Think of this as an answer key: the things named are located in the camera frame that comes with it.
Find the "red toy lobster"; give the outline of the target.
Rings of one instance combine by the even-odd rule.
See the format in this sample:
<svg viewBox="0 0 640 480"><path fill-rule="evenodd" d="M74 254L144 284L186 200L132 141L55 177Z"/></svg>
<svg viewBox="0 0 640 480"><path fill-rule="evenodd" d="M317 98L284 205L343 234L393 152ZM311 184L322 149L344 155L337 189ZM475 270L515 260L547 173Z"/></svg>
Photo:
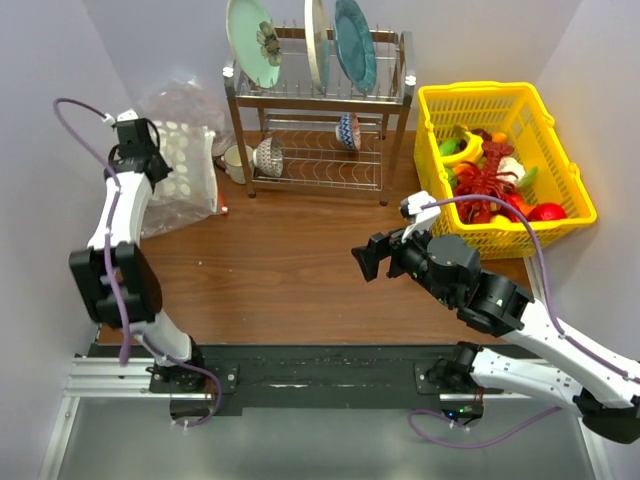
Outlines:
<svg viewBox="0 0 640 480"><path fill-rule="evenodd" d="M455 174L457 185L453 190L456 197L485 195L504 200L507 193L515 189L512 172L499 173L499 165L504 157L511 156L515 148L508 144L484 141L482 143L484 163L462 161ZM460 220L465 224L486 223L492 216L492 202L488 200L463 200L456 204Z"/></svg>

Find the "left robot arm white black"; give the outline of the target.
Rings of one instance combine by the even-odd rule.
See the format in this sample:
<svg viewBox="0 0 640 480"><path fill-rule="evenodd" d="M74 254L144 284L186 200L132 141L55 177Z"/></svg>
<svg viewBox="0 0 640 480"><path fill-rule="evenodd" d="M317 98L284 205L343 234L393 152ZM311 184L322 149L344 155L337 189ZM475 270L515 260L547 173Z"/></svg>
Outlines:
<svg viewBox="0 0 640 480"><path fill-rule="evenodd" d="M90 319L121 332L122 364L138 342L154 358L155 380L197 392L207 384L202 354L166 313L159 280L140 249L145 210L172 169L151 120L125 112L114 129L117 142L107 157L99 223L87 246L70 254L69 267Z"/></svg>

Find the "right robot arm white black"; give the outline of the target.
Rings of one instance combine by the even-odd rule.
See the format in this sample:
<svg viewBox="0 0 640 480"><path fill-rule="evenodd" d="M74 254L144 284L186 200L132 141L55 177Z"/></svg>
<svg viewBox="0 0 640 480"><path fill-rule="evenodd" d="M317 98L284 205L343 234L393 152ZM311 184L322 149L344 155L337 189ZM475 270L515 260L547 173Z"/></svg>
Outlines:
<svg viewBox="0 0 640 480"><path fill-rule="evenodd" d="M408 275L470 328L518 345L541 363L459 342L452 357L424 372L427 381L459 393L497 389L565 409L592 432L619 444L639 438L639 364L550 318L542 301L509 278L484 269L479 252L456 235L402 230L372 235L352 256L367 281L379 263L388 277Z"/></svg>

